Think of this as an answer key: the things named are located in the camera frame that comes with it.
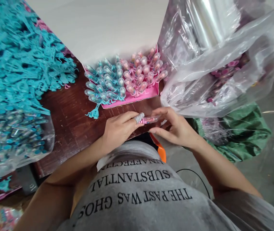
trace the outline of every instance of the wooden table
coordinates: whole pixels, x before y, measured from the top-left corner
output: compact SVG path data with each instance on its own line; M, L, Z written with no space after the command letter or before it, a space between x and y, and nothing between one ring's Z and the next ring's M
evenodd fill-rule
M133 104L118 106L111 109L99 108L97 120L85 116L92 111L96 104L90 102L84 94L88 79L78 60L78 78L69 89L64 87L56 92L47 92L43 95L41 104L51 111L55 129L55 144L52 153L34 163L38 176L47 176L71 156L88 147L103 135L106 120L127 111L143 112L150 116L152 110L161 107L159 96ZM154 124L148 124L136 130L130 138L148 131Z

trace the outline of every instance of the person's left hand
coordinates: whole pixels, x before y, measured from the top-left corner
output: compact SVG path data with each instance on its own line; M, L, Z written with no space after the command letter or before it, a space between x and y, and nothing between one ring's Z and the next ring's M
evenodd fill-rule
M138 114L138 112L129 111L107 120L105 133L101 137L107 153L121 146L137 128L143 126L143 124L137 124L133 118Z

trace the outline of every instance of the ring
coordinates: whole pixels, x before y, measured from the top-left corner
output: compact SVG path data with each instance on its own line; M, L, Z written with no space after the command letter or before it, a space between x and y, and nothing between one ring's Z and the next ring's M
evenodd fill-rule
M135 116L134 119L137 122L137 124L144 118L144 113L141 112L139 115Z

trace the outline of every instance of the white paper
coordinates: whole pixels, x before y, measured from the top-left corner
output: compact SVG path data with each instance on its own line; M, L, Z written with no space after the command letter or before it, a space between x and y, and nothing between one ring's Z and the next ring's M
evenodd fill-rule
M157 43L168 0L27 0L83 64Z

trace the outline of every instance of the concrete floor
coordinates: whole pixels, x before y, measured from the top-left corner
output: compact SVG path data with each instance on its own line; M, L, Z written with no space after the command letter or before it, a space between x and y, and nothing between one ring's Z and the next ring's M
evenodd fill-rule
M264 199L274 206L274 86L271 93L266 98L259 100L258 104L263 113L263 117L272 130L272 137L269 139L266 148L259 156L236 163L235 165L259 190ZM211 198L213 198L213 191L192 153L178 145L173 145L160 137L158 137L158 139L166 149L167 163L175 171L182 168L189 168L197 172L209 189ZM179 175L184 182L206 194L203 184L193 172L181 171Z

